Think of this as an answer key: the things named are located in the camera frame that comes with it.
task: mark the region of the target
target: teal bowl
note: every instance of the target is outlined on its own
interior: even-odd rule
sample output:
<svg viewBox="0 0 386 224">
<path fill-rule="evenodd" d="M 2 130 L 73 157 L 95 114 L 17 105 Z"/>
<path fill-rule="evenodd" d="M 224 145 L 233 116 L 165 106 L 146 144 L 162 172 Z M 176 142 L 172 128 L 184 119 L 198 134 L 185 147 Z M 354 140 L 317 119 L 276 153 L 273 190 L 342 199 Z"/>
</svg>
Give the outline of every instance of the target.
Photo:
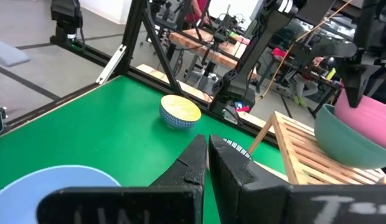
<svg viewBox="0 0 386 224">
<path fill-rule="evenodd" d="M 386 149 L 368 140 L 334 116 L 334 107 L 323 105 L 316 115 L 315 137 L 331 159 L 348 167 L 386 167 Z"/>
</svg>

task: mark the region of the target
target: pink bowl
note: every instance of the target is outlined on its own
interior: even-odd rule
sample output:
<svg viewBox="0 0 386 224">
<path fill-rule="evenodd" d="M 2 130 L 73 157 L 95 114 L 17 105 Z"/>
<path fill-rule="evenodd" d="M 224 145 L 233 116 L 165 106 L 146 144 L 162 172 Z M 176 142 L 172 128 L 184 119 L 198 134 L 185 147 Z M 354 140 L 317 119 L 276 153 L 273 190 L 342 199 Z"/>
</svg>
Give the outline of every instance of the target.
<svg viewBox="0 0 386 224">
<path fill-rule="evenodd" d="M 350 128 L 386 149 L 386 105 L 363 96 L 357 108 L 351 108 L 345 90 L 341 91 L 334 114 Z"/>
</svg>

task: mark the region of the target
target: blue bowl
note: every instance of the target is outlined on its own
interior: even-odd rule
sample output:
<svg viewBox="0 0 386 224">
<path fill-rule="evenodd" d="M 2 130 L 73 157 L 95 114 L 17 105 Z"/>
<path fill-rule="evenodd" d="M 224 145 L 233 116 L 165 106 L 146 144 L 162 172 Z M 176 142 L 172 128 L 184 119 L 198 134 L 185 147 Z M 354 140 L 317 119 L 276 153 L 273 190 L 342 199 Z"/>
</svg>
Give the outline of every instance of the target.
<svg viewBox="0 0 386 224">
<path fill-rule="evenodd" d="M 349 167 L 386 167 L 386 149 L 359 134 L 334 115 L 334 107 L 323 105 L 316 115 L 314 133 L 322 151 Z"/>
<path fill-rule="evenodd" d="M 201 117 L 200 109 L 190 100 L 176 95 L 167 95 L 161 99 L 160 116 L 173 129 L 193 128 Z"/>
<path fill-rule="evenodd" d="M 119 187 L 108 174 L 85 166 L 55 166 L 15 180 L 0 190 L 0 223 L 36 224 L 39 202 L 67 187 Z"/>
</svg>

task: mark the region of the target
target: cable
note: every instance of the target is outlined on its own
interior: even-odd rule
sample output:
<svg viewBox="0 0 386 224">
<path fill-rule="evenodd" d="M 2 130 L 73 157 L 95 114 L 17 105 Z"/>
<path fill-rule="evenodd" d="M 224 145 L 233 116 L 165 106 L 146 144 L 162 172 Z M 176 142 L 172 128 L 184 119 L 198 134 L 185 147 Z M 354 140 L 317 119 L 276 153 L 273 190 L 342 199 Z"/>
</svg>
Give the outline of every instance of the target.
<svg viewBox="0 0 386 224">
<path fill-rule="evenodd" d="M 285 62 L 286 60 L 286 57 L 288 56 L 289 52 L 291 51 L 291 49 L 294 47 L 294 45 L 296 43 L 298 43 L 301 39 L 305 38 L 308 34 L 312 33 L 313 31 L 315 31 L 317 28 L 319 28 L 321 25 L 323 25 L 325 22 L 327 22 L 329 19 L 331 19 L 332 17 L 334 17 L 336 14 L 338 14 L 338 12 L 340 12 L 341 10 L 343 10 L 346 6 L 349 5 L 349 3 L 351 3 L 352 0 L 348 0 L 343 6 L 341 6 L 338 10 L 336 10 L 333 14 L 331 14 L 329 17 L 323 19 L 322 22 L 320 22 L 318 25 L 314 26 L 312 29 L 310 29 L 309 31 L 307 31 L 305 34 L 303 34 L 301 37 L 298 37 L 294 43 L 290 46 L 290 48 L 287 50 L 285 56 L 283 56 L 283 58 L 281 59 L 281 62 L 279 63 L 278 65 L 278 68 L 276 69 L 275 73 L 272 75 L 272 78 L 270 80 L 270 83 L 268 85 L 268 87 L 266 88 L 265 92 L 260 95 L 259 97 L 255 98 L 256 101 L 259 101 L 259 100 L 262 100 L 265 95 L 268 93 L 270 87 L 272 86 L 273 84 L 273 80 L 275 80 L 275 77 L 276 75 L 278 74 L 281 66 L 283 65 L 283 63 Z"/>
</svg>

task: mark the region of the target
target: red shirt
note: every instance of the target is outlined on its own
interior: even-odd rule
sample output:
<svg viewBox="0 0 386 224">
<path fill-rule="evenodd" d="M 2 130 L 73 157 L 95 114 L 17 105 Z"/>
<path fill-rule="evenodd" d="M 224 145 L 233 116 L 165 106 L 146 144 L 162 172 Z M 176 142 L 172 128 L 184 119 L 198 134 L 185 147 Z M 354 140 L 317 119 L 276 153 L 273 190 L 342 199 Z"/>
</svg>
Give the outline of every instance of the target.
<svg viewBox="0 0 386 224">
<path fill-rule="evenodd" d="M 205 5 L 207 4 L 207 0 L 197 0 L 197 3 L 199 3 L 199 8 L 203 12 Z M 195 24 L 199 21 L 200 16 L 197 15 L 193 9 L 192 9 L 192 12 L 193 12 L 194 17 L 192 17 L 191 12 L 188 12 L 186 15 L 186 22 L 188 22 L 190 24 Z"/>
</svg>

